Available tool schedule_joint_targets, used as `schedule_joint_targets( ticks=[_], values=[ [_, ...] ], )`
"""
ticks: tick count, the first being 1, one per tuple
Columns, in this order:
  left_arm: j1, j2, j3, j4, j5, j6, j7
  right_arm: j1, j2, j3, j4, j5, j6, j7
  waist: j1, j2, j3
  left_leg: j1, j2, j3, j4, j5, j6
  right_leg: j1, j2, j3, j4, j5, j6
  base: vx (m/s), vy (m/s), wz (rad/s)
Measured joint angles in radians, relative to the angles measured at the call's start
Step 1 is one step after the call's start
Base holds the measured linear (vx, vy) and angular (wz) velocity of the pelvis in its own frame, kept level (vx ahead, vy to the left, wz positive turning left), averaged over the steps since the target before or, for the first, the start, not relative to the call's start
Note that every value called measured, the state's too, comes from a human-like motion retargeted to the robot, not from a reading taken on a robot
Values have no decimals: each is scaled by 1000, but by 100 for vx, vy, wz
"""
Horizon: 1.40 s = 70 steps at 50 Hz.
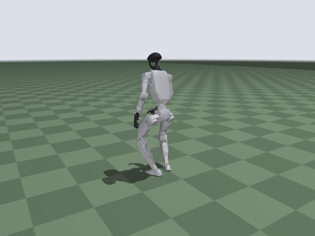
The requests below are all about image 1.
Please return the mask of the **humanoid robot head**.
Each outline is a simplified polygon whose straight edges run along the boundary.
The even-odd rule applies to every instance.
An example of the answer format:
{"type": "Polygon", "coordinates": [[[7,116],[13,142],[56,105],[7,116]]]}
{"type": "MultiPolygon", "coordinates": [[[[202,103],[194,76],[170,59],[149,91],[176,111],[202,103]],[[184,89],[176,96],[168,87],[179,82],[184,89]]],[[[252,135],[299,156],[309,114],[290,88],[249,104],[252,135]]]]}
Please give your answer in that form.
{"type": "MultiPolygon", "coordinates": [[[[161,55],[159,53],[152,53],[148,56],[147,60],[149,61],[149,65],[151,69],[154,70],[161,70],[158,65],[158,61],[161,59],[161,55]],[[155,62],[156,65],[155,66],[151,66],[151,62],[155,62]]],[[[161,70],[162,71],[162,70],[161,70]]]]}

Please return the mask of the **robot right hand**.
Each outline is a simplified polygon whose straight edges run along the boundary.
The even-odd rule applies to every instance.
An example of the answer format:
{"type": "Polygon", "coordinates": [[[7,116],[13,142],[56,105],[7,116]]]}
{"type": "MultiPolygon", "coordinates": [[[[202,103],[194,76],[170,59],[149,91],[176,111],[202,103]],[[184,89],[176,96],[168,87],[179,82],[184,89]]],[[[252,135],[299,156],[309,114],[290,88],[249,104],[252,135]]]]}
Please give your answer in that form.
{"type": "MultiPolygon", "coordinates": [[[[155,107],[155,109],[149,110],[148,112],[154,114],[154,111],[155,111],[155,110],[157,110],[157,106],[155,107]]],[[[147,112],[147,113],[148,113],[148,112],[147,112]]]]}

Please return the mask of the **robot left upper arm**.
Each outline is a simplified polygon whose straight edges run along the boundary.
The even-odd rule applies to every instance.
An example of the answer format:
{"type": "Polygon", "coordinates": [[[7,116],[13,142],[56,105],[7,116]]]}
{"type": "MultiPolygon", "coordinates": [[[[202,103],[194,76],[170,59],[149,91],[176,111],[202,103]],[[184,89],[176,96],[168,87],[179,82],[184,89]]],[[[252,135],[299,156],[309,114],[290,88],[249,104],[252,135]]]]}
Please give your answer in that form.
{"type": "Polygon", "coordinates": [[[141,75],[141,97],[140,99],[147,99],[147,88],[149,80],[152,77],[152,72],[146,72],[141,75]]]}

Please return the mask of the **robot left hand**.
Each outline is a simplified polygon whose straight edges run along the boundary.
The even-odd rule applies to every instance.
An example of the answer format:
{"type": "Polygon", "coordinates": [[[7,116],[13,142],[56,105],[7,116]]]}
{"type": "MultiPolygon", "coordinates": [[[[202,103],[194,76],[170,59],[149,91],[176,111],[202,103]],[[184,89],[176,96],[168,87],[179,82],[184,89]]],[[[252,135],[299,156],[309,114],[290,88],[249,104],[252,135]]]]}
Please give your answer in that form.
{"type": "Polygon", "coordinates": [[[138,129],[138,127],[139,127],[138,125],[139,125],[139,124],[137,123],[137,120],[139,120],[139,119],[138,119],[139,113],[134,114],[134,116],[135,116],[135,117],[134,117],[134,127],[138,129]]]}

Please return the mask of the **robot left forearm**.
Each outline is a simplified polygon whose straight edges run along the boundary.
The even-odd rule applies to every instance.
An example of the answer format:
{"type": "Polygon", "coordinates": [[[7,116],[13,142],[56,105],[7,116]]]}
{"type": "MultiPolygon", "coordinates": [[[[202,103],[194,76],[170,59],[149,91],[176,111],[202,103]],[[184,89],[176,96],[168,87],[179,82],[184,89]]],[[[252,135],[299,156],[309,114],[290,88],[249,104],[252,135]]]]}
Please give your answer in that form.
{"type": "Polygon", "coordinates": [[[141,92],[139,93],[137,106],[136,106],[136,110],[135,110],[135,114],[139,113],[139,116],[141,115],[141,111],[143,109],[143,104],[145,103],[145,101],[143,99],[140,99],[140,97],[141,97],[141,92]]]}

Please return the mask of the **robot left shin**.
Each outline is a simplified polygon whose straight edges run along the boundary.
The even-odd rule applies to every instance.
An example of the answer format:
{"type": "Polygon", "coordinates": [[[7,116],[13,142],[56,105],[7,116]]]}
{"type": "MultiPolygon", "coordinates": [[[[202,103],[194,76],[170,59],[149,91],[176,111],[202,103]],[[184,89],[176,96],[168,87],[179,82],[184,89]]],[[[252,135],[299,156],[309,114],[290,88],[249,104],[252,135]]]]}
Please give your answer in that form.
{"type": "Polygon", "coordinates": [[[137,142],[137,147],[138,147],[140,153],[142,154],[142,156],[144,157],[144,159],[148,162],[148,164],[152,168],[152,170],[156,171],[157,166],[154,162],[150,147],[145,146],[142,140],[139,140],[137,142]]]}

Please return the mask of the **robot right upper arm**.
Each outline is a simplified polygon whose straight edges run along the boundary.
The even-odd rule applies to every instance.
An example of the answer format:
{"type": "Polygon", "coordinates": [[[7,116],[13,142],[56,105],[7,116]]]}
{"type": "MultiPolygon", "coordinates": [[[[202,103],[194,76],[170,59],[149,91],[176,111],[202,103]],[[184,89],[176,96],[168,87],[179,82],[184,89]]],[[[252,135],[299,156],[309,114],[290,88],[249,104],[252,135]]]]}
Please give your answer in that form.
{"type": "Polygon", "coordinates": [[[169,98],[173,97],[173,86],[172,86],[172,80],[173,80],[173,77],[171,74],[168,74],[169,76],[169,83],[170,83],[170,96],[169,98]]]}

